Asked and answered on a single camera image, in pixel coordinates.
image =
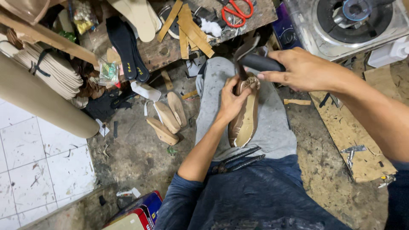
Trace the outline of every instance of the stove burner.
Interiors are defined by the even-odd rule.
[[[346,0],[342,12],[349,20],[360,21],[371,14],[372,5],[368,0]]]
[[[392,15],[391,3],[372,7],[371,0],[319,0],[317,7],[322,29],[344,43],[364,43],[376,38],[386,30]]]

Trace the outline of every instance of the hand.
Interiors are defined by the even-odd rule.
[[[247,87],[240,96],[234,95],[233,87],[237,85],[238,81],[238,75],[228,78],[222,89],[222,102],[216,121],[222,121],[224,125],[228,125],[238,115],[247,96],[252,92],[252,88]]]
[[[359,78],[350,70],[305,51],[299,47],[268,53],[283,64],[287,71],[264,71],[257,77],[264,81],[278,82],[295,91],[338,92],[350,79]]]

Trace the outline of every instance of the blue shirt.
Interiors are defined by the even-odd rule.
[[[297,155],[289,155],[225,174],[209,170],[203,183],[175,174],[155,229],[350,228],[306,194]]]

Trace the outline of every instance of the gas stove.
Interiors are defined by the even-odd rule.
[[[285,0],[304,49],[330,61],[409,34],[402,0]]]

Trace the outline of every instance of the forearm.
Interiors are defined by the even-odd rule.
[[[409,162],[409,108],[355,75],[343,79],[333,94],[343,101],[386,157]]]
[[[220,138],[228,122],[216,118],[208,132],[190,151],[178,170],[178,175],[186,180],[203,182]]]

